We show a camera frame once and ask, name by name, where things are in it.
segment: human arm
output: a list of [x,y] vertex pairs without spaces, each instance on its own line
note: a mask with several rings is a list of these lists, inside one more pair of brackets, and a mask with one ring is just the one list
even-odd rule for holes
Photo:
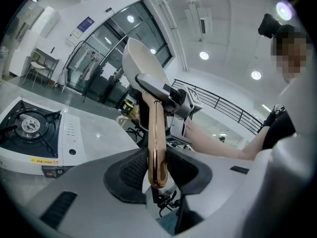
[[191,147],[200,153],[210,154],[219,157],[233,159],[254,160],[255,156],[262,149],[263,141],[269,127],[265,126],[258,135],[243,150],[225,145],[218,139],[213,138],[204,130],[187,119],[185,137],[192,140]]

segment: round ceiling light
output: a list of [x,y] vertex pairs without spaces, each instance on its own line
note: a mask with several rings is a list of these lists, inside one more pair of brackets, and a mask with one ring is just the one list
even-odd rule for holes
[[291,9],[283,2],[279,2],[276,5],[278,15],[284,20],[290,20],[292,18]]
[[134,17],[131,16],[131,15],[127,16],[127,19],[128,19],[128,21],[129,21],[130,23],[133,23],[133,22],[134,22]]
[[251,77],[255,80],[259,80],[261,78],[261,73],[259,73],[258,71],[253,71],[251,73]]
[[199,56],[200,56],[200,58],[203,59],[203,60],[207,60],[207,59],[209,58],[208,53],[205,52],[205,51],[200,52],[200,53],[199,53]]

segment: blue sign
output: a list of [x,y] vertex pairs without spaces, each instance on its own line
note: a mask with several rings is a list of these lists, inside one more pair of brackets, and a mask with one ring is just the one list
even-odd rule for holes
[[77,26],[77,28],[80,31],[85,32],[93,23],[94,23],[94,21],[90,17],[87,17],[83,22],[81,22]]

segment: portable gas stove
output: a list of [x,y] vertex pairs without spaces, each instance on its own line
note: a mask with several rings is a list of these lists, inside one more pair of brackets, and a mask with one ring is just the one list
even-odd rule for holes
[[79,117],[22,97],[0,115],[0,167],[57,178],[86,162]]

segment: white chair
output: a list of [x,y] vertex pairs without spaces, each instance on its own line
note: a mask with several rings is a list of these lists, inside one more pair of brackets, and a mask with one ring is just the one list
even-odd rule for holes
[[43,72],[44,72],[44,69],[46,69],[47,67],[48,67],[48,65],[46,63],[46,59],[40,53],[34,51],[31,55],[30,68],[29,68],[28,73],[26,74],[26,76],[23,80],[22,85],[25,83],[25,80],[26,80],[28,74],[30,73],[30,71],[34,70],[34,71],[36,71],[36,76],[35,76],[35,79],[33,81],[32,89],[34,87],[35,80],[36,80],[39,73],[42,74],[42,76],[41,76],[41,86],[42,86],[42,81],[43,81],[43,76],[44,76]]

